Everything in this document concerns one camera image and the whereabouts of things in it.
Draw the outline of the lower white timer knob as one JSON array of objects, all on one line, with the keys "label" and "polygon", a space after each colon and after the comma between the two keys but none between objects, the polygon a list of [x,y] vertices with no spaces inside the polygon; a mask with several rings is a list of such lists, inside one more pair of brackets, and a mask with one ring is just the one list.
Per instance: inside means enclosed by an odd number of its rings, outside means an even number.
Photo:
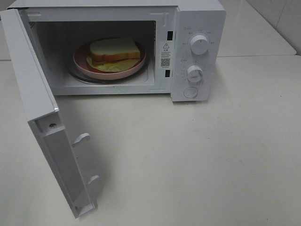
[{"label": "lower white timer knob", "polygon": [[197,83],[203,80],[203,71],[201,67],[192,65],[187,69],[187,79],[189,82]]}]

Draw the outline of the round white door button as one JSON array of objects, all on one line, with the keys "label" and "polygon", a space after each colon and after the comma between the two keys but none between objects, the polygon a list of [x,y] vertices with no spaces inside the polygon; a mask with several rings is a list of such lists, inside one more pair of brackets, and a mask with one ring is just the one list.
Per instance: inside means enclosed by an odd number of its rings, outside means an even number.
[{"label": "round white door button", "polygon": [[198,95],[198,89],[195,87],[189,87],[184,90],[183,94],[186,98],[195,98]]}]

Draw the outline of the upper white power knob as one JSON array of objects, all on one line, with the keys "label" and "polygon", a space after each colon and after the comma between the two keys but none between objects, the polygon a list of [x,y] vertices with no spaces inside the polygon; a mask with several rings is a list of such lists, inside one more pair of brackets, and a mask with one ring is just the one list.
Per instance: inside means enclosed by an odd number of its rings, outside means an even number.
[{"label": "upper white power knob", "polygon": [[203,34],[198,34],[190,40],[190,49],[196,55],[202,55],[207,52],[209,47],[209,40]]}]

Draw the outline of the toy sandwich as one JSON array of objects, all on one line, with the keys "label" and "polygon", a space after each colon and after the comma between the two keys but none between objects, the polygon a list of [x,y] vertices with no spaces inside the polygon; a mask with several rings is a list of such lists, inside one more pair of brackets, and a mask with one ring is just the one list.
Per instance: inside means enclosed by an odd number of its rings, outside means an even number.
[{"label": "toy sandwich", "polygon": [[134,67],[141,59],[141,51],[134,39],[125,37],[91,42],[86,62],[94,70],[117,73]]}]

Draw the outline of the white microwave oven body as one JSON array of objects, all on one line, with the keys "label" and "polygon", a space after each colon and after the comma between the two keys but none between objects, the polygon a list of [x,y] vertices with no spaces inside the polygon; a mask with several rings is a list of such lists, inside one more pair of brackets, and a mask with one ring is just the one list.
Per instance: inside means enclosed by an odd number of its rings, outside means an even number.
[{"label": "white microwave oven body", "polygon": [[[217,0],[17,0],[8,9],[23,10],[30,22],[36,22],[53,95],[169,93],[173,101],[208,98],[226,17]],[[190,49],[190,40],[198,34],[209,40],[202,55]],[[146,82],[97,85],[81,82],[66,71],[65,63],[73,63],[73,53],[82,44],[127,36],[141,43],[152,60]],[[161,41],[174,43],[171,69],[159,66]],[[202,81],[188,81],[187,69],[192,65],[201,67]],[[198,89],[195,98],[184,96],[189,87]]]}]

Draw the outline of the white warning label sticker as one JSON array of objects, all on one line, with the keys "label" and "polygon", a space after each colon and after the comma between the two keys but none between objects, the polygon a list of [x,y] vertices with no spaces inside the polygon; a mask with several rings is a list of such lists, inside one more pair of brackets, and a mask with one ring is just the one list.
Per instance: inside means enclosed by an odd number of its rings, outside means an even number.
[{"label": "white warning label sticker", "polygon": [[163,69],[171,69],[173,59],[174,43],[172,41],[161,41],[159,47],[159,66]]}]

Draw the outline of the pink plate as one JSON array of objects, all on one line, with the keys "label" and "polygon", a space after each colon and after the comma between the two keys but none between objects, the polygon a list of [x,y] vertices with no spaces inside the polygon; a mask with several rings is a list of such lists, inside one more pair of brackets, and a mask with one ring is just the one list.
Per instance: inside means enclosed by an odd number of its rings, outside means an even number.
[{"label": "pink plate", "polygon": [[89,68],[87,66],[87,62],[86,62],[87,54],[89,51],[89,44],[93,41],[83,44],[73,53],[73,62],[75,64],[76,68],[79,69],[79,71],[82,72],[84,75],[86,75],[90,78],[95,78],[95,79],[100,79],[100,80],[122,79],[122,78],[128,77],[128,76],[134,74],[135,72],[137,72],[139,69],[142,68],[143,64],[146,61],[147,54],[146,54],[146,50],[145,50],[144,46],[141,45],[139,42],[135,41],[136,44],[138,45],[138,48],[141,51],[142,59],[134,67],[132,67],[126,71],[117,72],[117,73],[106,73],[106,72],[100,72],[100,71],[94,70],[92,68]]}]

